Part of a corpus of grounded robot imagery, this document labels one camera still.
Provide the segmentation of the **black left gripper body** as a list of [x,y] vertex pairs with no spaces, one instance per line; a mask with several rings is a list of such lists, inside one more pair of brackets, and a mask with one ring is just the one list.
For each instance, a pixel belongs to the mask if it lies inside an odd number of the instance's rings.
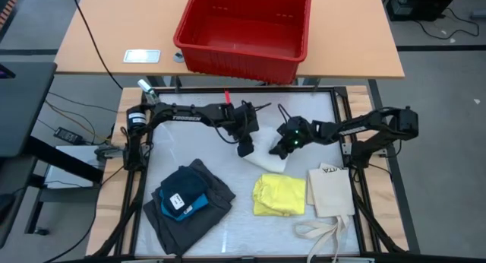
[[241,101],[239,107],[229,110],[229,118],[232,123],[226,127],[226,131],[235,142],[247,141],[250,133],[259,130],[257,110],[251,102]]

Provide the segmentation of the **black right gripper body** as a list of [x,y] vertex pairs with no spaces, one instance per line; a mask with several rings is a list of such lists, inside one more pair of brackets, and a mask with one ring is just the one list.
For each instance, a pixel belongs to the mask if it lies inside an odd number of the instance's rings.
[[311,124],[301,116],[293,116],[278,127],[281,135],[277,142],[280,148],[302,148],[314,141]]

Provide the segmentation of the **white garment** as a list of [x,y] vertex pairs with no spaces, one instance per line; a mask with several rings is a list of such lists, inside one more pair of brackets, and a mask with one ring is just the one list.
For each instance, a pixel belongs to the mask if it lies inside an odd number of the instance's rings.
[[282,160],[279,155],[270,154],[270,150],[276,146],[281,138],[276,129],[270,126],[262,126],[258,131],[252,132],[251,137],[254,151],[243,159],[268,172],[283,173],[287,160]]

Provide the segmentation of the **yellow garment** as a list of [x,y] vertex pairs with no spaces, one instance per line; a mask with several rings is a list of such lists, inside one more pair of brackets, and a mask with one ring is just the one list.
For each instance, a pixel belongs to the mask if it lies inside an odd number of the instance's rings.
[[274,173],[263,174],[254,185],[253,213],[257,216],[289,217],[303,215],[306,181]]

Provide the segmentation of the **navy garment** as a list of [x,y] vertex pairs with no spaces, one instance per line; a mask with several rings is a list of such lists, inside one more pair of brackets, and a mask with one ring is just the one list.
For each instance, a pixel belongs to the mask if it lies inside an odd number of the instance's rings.
[[206,193],[207,183],[189,166],[180,166],[161,182],[161,205],[173,217],[179,217]]

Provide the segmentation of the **blue garment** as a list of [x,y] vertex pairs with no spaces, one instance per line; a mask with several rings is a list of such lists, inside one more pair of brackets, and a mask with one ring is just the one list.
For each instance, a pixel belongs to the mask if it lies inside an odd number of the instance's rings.
[[[159,197],[161,198],[160,207],[161,212],[166,215],[167,217],[171,217],[173,220],[182,221],[187,217],[190,217],[195,212],[199,211],[200,209],[206,207],[209,204],[206,195],[203,193],[199,196],[191,205],[188,205],[183,212],[177,217],[174,216],[168,208],[164,205],[164,194],[162,191],[159,191]],[[169,199],[170,204],[176,209],[180,209],[185,206],[185,202],[183,201],[182,197],[176,193]]]

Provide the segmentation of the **dark grey trousers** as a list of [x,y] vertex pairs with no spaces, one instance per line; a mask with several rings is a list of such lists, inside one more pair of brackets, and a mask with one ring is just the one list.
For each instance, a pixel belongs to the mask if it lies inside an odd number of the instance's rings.
[[161,212],[159,189],[152,193],[153,199],[143,206],[156,238],[167,255],[183,255],[188,251],[229,213],[231,202],[235,198],[235,194],[224,181],[214,176],[202,160],[193,160],[189,167],[208,184],[205,195],[209,204],[206,207],[182,221],[173,220]]

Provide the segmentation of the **red plastic laundry basket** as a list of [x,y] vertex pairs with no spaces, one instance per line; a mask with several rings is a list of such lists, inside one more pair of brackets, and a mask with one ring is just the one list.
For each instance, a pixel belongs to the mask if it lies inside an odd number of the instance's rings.
[[310,17],[311,0],[188,0],[173,41],[189,71],[291,84]]

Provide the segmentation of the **cream canvas tote bag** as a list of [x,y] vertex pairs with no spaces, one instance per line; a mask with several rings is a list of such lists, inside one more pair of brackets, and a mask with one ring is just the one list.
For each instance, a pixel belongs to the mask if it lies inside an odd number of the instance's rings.
[[295,223],[294,234],[301,239],[315,239],[306,263],[331,239],[336,240],[332,263],[336,263],[341,235],[355,215],[349,170],[322,163],[308,171],[307,195],[312,197],[317,218]]

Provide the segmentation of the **clear spray bottle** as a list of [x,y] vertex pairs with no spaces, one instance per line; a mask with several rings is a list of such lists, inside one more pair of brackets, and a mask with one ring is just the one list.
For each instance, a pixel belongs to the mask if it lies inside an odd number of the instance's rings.
[[140,79],[137,82],[137,85],[144,92],[144,96],[146,97],[148,103],[155,105],[160,102],[155,90],[144,79]]

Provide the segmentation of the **light wooden desk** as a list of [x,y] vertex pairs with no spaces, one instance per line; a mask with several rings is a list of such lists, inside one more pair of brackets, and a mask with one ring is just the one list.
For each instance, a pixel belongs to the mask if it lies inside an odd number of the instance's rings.
[[[55,56],[59,74],[188,75],[173,43],[188,0],[80,0]],[[158,49],[158,63],[124,63]],[[299,77],[404,78],[381,0],[311,0],[308,55]]]

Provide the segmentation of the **black power adapter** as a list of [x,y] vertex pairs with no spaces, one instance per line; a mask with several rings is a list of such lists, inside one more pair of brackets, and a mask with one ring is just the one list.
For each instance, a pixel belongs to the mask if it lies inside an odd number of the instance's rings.
[[61,139],[69,144],[73,145],[82,145],[84,144],[84,138],[72,131],[69,131],[65,128],[58,127],[55,132],[54,136],[58,139]]

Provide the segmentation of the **black computer case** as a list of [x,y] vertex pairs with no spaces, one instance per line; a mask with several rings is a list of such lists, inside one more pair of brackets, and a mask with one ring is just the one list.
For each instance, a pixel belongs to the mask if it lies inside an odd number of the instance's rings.
[[391,21],[435,21],[453,0],[387,0],[386,10]]

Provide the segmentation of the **black metal stand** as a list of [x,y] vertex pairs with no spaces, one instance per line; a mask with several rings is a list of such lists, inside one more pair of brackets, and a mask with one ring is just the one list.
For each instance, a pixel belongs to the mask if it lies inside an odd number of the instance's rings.
[[34,173],[29,175],[27,187],[39,189],[34,206],[27,219],[26,234],[36,234],[36,225],[45,203],[88,203],[96,196],[96,187],[101,186],[103,171],[79,159],[76,159],[55,147],[48,145],[35,137],[29,137],[24,147],[24,153],[38,160],[64,170],[71,175],[92,182],[92,187],[51,189],[46,185],[46,177]]

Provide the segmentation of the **black monitor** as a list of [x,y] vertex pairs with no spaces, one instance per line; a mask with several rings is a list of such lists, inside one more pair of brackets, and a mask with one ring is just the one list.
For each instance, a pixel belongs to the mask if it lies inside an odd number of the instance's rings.
[[52,85],[54,62],[0,63],[0,157],[21,155]]

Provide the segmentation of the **black metal table frame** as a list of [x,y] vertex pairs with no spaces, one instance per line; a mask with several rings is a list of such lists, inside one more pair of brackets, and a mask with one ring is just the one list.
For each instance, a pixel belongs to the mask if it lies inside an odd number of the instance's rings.
[[[241,100],[255,106],[272,103],[257,112],[260,131],[263,126],[277,128],[283,118],[277,104],[281,103],[294,116],[302,116],[325,122],[344,120],[342,110],[346,87],[237,87],[228,89],[233,104]],[[192,87],[181,89],[160,88],[160,99],[168,104],[205,106],[224,101],[223,88]],[[293,217],[258,217],[253,215],[252,191],[261,174],[267,171],[240,158],[236,144],[222,141],[213,128],[200,122],[164,122],[152,137],[154,143],[148,161],[148,171],[140,178],[144,183],[143,204],[151,200],[151,193],[179,166],[187,166],[194,159],[201,159],[214,175],[218,176],[236,194],[230,212],[196,242],[184,259],[196,258],[300,258],[305,262],[315,241],[298,238],[293,232],[295,223],[314,220],[315,210],[306,205],[305,214]],[[284,175],[305,179],[308,170],[321,163],[343,165],[341,145],[309,144],[296,150],[287,158]],[[134,222],[136,233],[131,240],[130,253],[137,258],[169,258],[151,226],[148,217],[140,210],[140,218]]]

